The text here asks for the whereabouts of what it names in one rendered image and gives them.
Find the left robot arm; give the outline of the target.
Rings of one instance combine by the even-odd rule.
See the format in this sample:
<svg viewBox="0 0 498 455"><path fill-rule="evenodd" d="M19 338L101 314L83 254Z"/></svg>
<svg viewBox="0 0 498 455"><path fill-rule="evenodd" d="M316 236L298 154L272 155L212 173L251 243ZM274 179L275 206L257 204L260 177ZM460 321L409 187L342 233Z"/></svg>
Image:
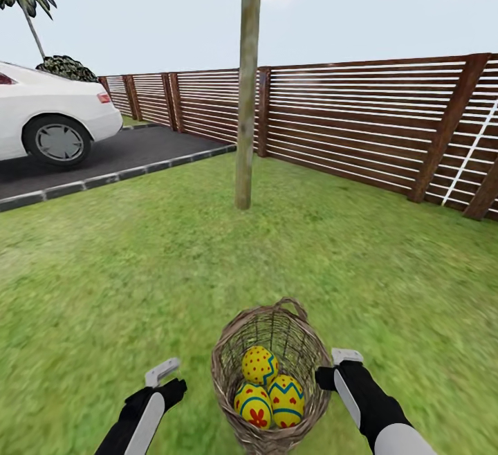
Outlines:
<svg viewBox="0 0 498 455"><path fill-rule="evenodd" d="M146 455L164 413L183 399L185 379L178 378L163 387L161 380L181 366L171 357L146 372L146 386L125 399L118 422L110 429L95 455Z"/></svg>

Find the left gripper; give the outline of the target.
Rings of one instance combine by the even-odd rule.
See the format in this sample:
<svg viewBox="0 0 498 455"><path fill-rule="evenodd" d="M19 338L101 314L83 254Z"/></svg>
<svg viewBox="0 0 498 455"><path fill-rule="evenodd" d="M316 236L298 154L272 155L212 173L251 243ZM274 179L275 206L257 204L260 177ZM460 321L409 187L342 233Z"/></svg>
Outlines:
<svg viewBox="0 0 498 455"><path fill-rule="evenodd" d="M179 381L178 378L175 378L163 387L154 389L154 391L160 391L164 395L166 413L168 409L183 399L183 394L187 391L187 385L185 379Z"/></svg>

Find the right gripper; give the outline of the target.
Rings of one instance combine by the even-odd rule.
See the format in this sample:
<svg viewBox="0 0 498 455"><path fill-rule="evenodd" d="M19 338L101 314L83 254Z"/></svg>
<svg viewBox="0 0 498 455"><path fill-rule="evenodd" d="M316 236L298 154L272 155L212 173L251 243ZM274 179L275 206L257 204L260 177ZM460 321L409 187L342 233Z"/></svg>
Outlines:
<svg viewBox="0 0 498 455"><path fill-rule="evenodd" d="M326 368L318 365L318 371L315 371L314 382L320 383L320 388L323 390L336 391L334 383L335 367Z"/></svg>

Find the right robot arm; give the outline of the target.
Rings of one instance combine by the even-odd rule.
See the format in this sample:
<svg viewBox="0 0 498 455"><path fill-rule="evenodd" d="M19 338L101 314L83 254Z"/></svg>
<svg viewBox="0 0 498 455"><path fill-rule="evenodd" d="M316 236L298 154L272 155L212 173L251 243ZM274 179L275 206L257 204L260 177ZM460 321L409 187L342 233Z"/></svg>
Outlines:
<svg viewBox="0 0 498 455"><path fill-rule="evenodd" d="M438 455L413 429L397 399L372 380L357 350L332 348L331 359L331 368L318 365L314 382L339 393L373 455Z"/></svg>

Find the wicker basket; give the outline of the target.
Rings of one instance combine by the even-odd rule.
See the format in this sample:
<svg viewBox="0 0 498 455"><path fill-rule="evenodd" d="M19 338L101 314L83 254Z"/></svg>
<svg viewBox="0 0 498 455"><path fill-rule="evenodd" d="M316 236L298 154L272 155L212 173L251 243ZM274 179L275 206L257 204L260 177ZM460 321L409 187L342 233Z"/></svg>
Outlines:
<svg viewBox="0 0 498 455"><path fill-rule="evenodd" d="M282 308L282 304L294 304L298 315L294 315L288 309ZM293 370L291 371L285 364L279 365L279 375L290 375L298 380L305 397L304 415L301 422L290 428L277 428L272 425L269 429L262 429L247 421L241 414L234 411L234 398L237 390L244 381L242 366L238 364L234 352L239 349L239 357L243 357L252 347L246 345L248 338L244 333L245 324L250 320L250 327L254 329L252 339L257 340L261 336L262 330L259 328L260 322L274 328L276 325L276 315L285 318L286 326L282 330L283 338L282 357L296 355ZM268 317L268 318L267 318ZM237 317L227 324L222 331L221 337L216 341L214 350L211 353L210 373L216 394L219 396L218 407L222 408L224 416L228 420L233 430L237 443L246 451L247 455L287 455L297 449L305 436L322 419L327 412L331 394L333 391L323 390L320 383L314 382L315 371L318 365L331 368L332 359L329 357L327 348L318 337L315 329L308 323L308 311L301 306L295 297L283 296L275 305L255 306L244 309ZM294 324L294 325L293 325ZM290 344L298 341L298 337L293 333L299 331L301 339L295 346ZM240 338L235 339L239 334ZM228 360L223 359L225 350ZM306 364L303 371L298 371Z"/></svg>

